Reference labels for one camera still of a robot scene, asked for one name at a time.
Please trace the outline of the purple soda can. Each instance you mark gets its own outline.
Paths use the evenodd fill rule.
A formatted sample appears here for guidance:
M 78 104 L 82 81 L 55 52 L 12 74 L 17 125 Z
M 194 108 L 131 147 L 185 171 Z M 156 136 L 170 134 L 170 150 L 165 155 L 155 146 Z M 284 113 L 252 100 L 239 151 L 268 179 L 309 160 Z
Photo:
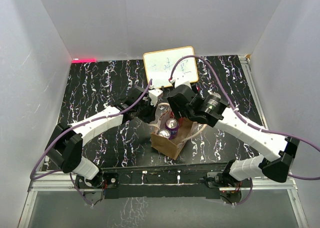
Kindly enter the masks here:
M 165 128 L 171 132 L 171 139 L 174 139 L 178 134 L 179 122 L 175 118 L 169 118 L 165 123 Z
M 212 93 L 209 95 L 210 99 L 216 100 L 216 101 L 220 101 L 221 100 L 221 95 L 218 93 Z
M 171 138 L 171 132 L 168 129 L 161 129 L 158 131 L 158 135 L 166 139 Z

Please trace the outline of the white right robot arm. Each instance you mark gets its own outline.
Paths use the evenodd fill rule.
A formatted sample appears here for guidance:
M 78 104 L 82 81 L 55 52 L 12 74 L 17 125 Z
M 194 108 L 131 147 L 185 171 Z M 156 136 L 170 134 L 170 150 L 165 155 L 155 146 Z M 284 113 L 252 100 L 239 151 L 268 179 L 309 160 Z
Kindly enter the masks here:
M 296 157 L 299 140 L 277 134 L 264 133 L 263 127 L 250 125 L 242 115 L 217 93 L 206 98 L 187 85 L 180 85 L 167 96 L 175 118 L 188 118 L 227 132 L 259 152 L 259 156 L 245 160 L 231 160 L 219 175 L 233 187 L 248 178 L 265 176 L 284 183 Z

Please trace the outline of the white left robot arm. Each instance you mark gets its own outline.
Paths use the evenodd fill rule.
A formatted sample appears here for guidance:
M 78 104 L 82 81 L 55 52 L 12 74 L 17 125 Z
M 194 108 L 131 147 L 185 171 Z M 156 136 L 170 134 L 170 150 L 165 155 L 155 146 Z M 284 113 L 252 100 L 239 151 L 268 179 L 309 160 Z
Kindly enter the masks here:
M 72 124 L 57 124 L 48 142 L 46 155 L 65 174 L 77 174 L 90 187 L 99 187 L 103 183 L 103 172 L 96 163 L 83 156 L 83 147 L 100 134 L 134 118 L 145 123 L 153 122 L 162 95 L 160 89 L 136 87 L 130 90 L 127 97 L 93 116 Z

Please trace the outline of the yellow framed whiteboard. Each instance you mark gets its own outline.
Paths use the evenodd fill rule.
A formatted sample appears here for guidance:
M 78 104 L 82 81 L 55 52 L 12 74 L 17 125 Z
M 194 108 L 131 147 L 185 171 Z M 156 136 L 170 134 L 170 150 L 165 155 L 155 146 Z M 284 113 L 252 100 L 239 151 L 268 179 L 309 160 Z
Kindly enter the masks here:
M 147 80 L 152 80 L 154 88 L 171 87 L 169 78 L 176 62 L 187 55 L 194 55 L 192 46 L 148 52 L 143 55 L 144 68 Z M 189 82 L 199 80 L 198 68 L 195 58 L 186 58 L 179 62 L 173 73 L 174 77 L 183 76 Z

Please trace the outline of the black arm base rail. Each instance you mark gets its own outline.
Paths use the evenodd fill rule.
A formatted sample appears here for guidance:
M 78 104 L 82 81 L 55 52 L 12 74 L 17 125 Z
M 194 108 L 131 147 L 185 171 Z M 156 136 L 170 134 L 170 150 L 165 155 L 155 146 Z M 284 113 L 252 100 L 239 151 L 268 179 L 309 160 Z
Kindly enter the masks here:
M 77 175 L 76 185 L 86 193 L 101 192 L 104 199 L 132 197 L 220 199 L 223 189 L 240 193 L 252 188 L 252 181 L 223 181 L 226 163 L 104 168 L 96 187 Z

